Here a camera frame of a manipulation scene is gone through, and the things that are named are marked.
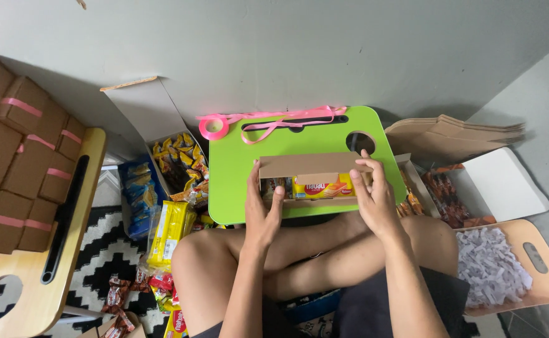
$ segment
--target shredded paper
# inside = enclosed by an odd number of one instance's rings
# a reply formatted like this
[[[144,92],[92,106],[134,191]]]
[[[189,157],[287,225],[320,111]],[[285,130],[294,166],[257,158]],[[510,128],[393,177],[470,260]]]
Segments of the shredded paper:
[[[499,228],[456,233],[460,248],[458,277],[470,284],[467,307],[521,301],[533,278],[510,251]]]

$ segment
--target lap desk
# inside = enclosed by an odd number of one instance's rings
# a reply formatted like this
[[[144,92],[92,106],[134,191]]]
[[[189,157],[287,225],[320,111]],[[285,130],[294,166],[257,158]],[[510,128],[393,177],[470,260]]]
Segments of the lap desk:
[[[231,124],[224,138],[210,141],[209,210],[212,219],[225,225],[245,222],[246,182],[254,159],[261,156],[350,151],[346,138],[353,132],[366,134],[374,140],[375,151],[370,157],[383,162],[387,180],[393,186],[396,203],[401,203],[406,197],[406,186],[378,115],[369,107],[356,106],[348,108],[345,116],[347,119],[344,118],[344,122],[308,125],[301,132],[293,132],[288,128],[275,129],[264,140],[251,145],[241,140],[241,126],[275,121],[277,118],[240,120]],[[256,140],[263,133],[264,131],[251,131],[246,133],[246,137]],[[357,209],[357,205],[285,208],[283,218]]]

